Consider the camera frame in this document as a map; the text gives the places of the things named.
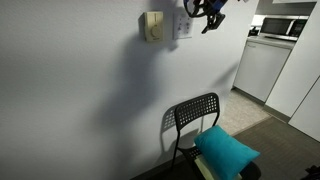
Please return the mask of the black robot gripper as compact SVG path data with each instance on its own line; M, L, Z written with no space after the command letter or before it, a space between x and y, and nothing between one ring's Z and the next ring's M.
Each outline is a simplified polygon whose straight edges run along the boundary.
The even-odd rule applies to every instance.
M200 7L203 9L203 13L207 16L207 25L202 30L202 34L205 34L211 29L213 24L213 30L217 29L223 22L225 15L219 13L222 7L228 2L228 0L204 0Z

